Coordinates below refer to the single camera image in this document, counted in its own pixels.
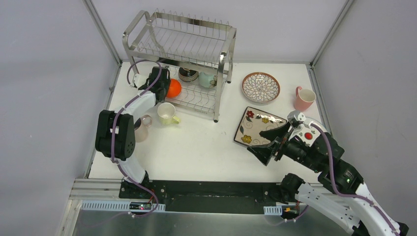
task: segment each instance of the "metal dish rack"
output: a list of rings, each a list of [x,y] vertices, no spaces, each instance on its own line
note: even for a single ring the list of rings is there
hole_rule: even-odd
[[[145,16],[145,26],[130,43],[129,35]],[[136,58],[158,61],[207,74],[217,75],[214,88],[204,88],[198,81],[180,81],[181,94],[167,98],[174,105],[199,113],[213,114],[219,120],[220,98],[225,82],[231,82],[236,28],[201,19],[184,17],[181,13],[159,12],[152,15],[140,11],[123,33],[123,46],[131,64]]]

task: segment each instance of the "square plate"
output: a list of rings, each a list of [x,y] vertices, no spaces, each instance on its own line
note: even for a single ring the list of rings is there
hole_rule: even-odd
[[[275,129],[287,123],[279,116],[247,107],[240,120],[234,141],[244,146],[269,144],[268,139],[262,138],[259,132]]]

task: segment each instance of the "red flower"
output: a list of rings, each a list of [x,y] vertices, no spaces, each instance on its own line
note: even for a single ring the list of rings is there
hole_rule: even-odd
[[[246,115],[247,115],[249,118],[253,118],[254,113],[253,113],[252,111],[248,111],[248,112],[246,113]]]

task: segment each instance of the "mug handle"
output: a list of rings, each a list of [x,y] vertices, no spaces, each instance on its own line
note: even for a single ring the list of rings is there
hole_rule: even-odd
[[[150,115],[144,115],[143,117],[141,117],[141,120],[143,122],[144,125],[146,125],[146,127],[149,127],[152,125],[152,117],[150,117]]]
[[[302,87],[301,86],[298,86],[297,88],[296,88],[296,96],[298,96],[298,91],[300,91],[302,89]]]
[[[181,120],[178,117],[174,116],[174,117],[172,117],[172,122],[175,123],[175,124],[179,124],[181,122]]]

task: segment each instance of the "beige mug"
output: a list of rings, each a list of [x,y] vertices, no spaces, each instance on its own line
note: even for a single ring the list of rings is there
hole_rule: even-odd
[[[162,124],[179,124],[181,120],[175,116],[175,107],[169,103],[164,102],[158,107],[158,116]]]
[[[309,90],[298,86],[296,88],[296,100],[294,102],[294,108],[301,112],[307,110],[316,100],[316,94]]]
[[[135,122],[135,141],[144,141],[148,137],[148,128],[152,125],[152,117],[144,115]]]

